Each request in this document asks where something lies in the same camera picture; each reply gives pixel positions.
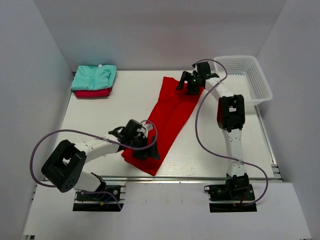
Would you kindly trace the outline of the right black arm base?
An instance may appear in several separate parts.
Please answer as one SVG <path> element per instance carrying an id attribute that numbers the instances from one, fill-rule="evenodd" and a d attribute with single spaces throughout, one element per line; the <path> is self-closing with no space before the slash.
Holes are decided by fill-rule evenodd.
<path id="1" fill-rule="evenodd" d="M 249 213 L 256 212 L 253 186 L 247 174 L 228 176 L 224 184 L 210 184 L 203 187 L 209 195 L 211 213 Z"/>

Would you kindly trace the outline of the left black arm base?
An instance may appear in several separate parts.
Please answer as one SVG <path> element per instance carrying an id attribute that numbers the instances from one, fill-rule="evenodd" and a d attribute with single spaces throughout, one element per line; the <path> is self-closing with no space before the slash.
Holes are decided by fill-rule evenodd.
<path id="1" fill-rule="evenodd" d="M 73 212 L 120 212 L 125 203 L 126 184 L 107 183 L 104 189 L 109 193 L 87 194 L 76 190 Z"/>

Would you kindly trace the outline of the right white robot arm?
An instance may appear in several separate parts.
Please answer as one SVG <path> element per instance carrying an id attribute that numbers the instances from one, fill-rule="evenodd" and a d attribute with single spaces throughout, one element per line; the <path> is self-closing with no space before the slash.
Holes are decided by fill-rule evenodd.
<path id="1" fill-rule="evenodd" d="M 222 130 L 226 156 L 214 153 L 214 156 L 230 160 L 230 167 L 226 173 L 228 179 L 246 179 L 248 177 L 243 161 L 242 129 L 245 124 L 245 103 L 241 94 L 234 94 L 224 86 L 228 73 L 224 66 L 224 77 L 212 73 L 207 61 L 194 63 L 193 72 L 183 71 L 177 91 L 184 89 L 188 95 L 199 95 L 200 89 L 207 90 L 207 96 L 211 94 L 217 100 L 217 125 Z"/>

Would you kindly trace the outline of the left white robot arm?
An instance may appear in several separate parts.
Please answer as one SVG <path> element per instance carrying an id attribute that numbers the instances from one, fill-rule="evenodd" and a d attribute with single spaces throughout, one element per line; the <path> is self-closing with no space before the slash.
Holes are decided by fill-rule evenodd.
<path id="1" fill-rule="evenodd" d="M 41 173 L 62 193 L 75 189 L 99 200 L 105 196 L 106 183 L 97 174 L 85 172 L 85 164 L 124 150 L 131 150 L 141 160 L 148 157 L 159 160 L 157 138 L 158 129 L 152 121 L 131 119 L 126 126 L 119 126 L 105 136 L 94 135 L 92 140 L 79 143 L 61 141 Z"/>

